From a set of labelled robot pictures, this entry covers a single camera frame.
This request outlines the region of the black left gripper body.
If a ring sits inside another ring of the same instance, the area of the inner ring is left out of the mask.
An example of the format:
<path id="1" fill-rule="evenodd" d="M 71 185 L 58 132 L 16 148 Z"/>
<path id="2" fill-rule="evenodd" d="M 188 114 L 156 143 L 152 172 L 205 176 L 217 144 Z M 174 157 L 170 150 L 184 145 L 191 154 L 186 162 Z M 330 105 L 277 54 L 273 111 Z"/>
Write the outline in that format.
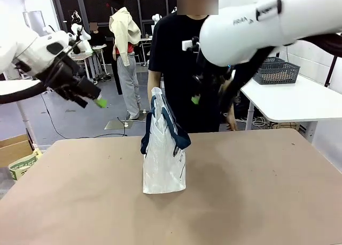
<path id="1" fill-rule="evenodd" d="M 52 64 L 36 75 L 36 78 L 43 82 L 45 87 L 53 90 L 73 91 L 78 83 L 76 77 L 80 66 L 69 56 L 57 56 Z"/>

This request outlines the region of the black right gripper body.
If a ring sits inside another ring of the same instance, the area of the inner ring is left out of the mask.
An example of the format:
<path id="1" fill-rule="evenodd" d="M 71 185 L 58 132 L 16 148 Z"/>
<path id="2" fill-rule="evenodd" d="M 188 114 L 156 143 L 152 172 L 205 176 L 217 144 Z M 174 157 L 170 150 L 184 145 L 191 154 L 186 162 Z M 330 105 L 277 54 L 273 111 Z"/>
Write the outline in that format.
<path id="1" fill-rule="evenodd" d="M 205 91 L 213 91 L 221 96 L 232 81 L 232 72 L 231 65 L 198 69 L 192 76 L 193 95 L 200 96 Z"/>

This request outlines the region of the person's left hand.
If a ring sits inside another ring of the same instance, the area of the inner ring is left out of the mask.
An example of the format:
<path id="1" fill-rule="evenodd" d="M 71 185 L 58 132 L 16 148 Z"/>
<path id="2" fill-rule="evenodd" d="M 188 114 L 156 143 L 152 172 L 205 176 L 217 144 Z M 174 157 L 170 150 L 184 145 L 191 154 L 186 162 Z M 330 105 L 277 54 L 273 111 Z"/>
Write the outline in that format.
<path id="1" fill-rule="evenodd" d="M 227 124 L 228 124 L 228 130 L 230 131 L 237 131 L 238 127 L 237 127 L 237 122 L 235 119 L 235 116 L 233 114 L 228 114 L 226 117 L 227 120 Z"/>

